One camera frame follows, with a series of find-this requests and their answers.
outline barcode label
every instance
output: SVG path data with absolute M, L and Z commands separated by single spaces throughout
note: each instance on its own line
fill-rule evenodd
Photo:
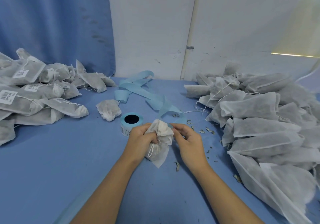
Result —
M 53 99 L 53 100 L 55 100 L 55 101 L 57 101 L 57 102 L 59 102 L 59 103 L 74 104 L 74 103 L 71 103 L 70 101 L 65 100 L 65 99 Z
M 37 92 L 40 86 L 41 84 L 29 84 L 29 85 L 26 85 L 24 90 L 29 92 Z
M 26 74 L 29 72 L 29 70 L 19 70 L 17 71 L 12 78 L 20 78 L 20 77 L 26 77 Z
M 2 104 L 12 104 L 14 98 L 16 97 L 18 92 L 9 91 L 9 90 L 1 90 L 0 92 L 0 103 Z

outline blue tablecloth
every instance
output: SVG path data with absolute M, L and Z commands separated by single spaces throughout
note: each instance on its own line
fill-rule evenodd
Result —
M 153 80 L 155 93 L 164 94 L 182 111 L 195 110 L 196 99 L 184 96 L 186 81 Z M 114 98 L 110 88 L 103 93 L 81 89 L 82 96 L 72 102 L 85 105 L 90 115 L 62 120 L 44 126 L 19 126 L 17 137 L 0 147 L 0 223 L 50 224 L 95 176 L 107 174 L 120 157 L 128 138 L 120 130 L 120 117 L 112 122 L 102 119 L 95 105 Z M 137 112 L 144 122 L 157 117 L 145 98 L 131 94 L 122 113 Z M 207 113 L 190 112 L 187 118 L 201 134 L 208 162 L 228 186 L 265 223 L 286 223 L 233 177 L 238 174 L 229 155 L 219 143 L 222 130 L 205 121 Z M 165 120 L 174 121 L 167 115 Z M 206 127 L 215 131 L 207 132 Z M 176 171 L 175 161 L 181 165 Z M 308 204 L 307 216 L 320 220 L 320 193 Z M 117 223 L 218 223 L 197 181 L 183 164 L 175 143 L 158 169 L 147 159 L 133 173 L 119 210 Z

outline person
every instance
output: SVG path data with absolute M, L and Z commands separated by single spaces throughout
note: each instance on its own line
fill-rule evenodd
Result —
M 145 134 L 151 123 L 132 129 L 119 160 L 94 191 L 71 224 L 115 223 L 128 181 L 143 160 L 155 132 Z M 220 224 L 261 224 L 253 211 L 226 185 L 207 162 L 201 136 L 187 125 L 171 124 L 182 160 L 195 176 Z

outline roll of stickers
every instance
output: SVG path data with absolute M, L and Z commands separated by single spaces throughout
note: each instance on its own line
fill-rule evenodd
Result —
M 143 124 L 143 117 L 137 113 L 126 113 L 120 118 L 121 132 L 129 137 L 132 128 Z

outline person's right hand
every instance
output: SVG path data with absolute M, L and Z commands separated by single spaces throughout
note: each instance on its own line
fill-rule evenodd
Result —
M 184 124 L 171 124 L 174 137 L 179 145 L 182 160 L 190 171 L 196 171 L 209 166 L 201 136 Z

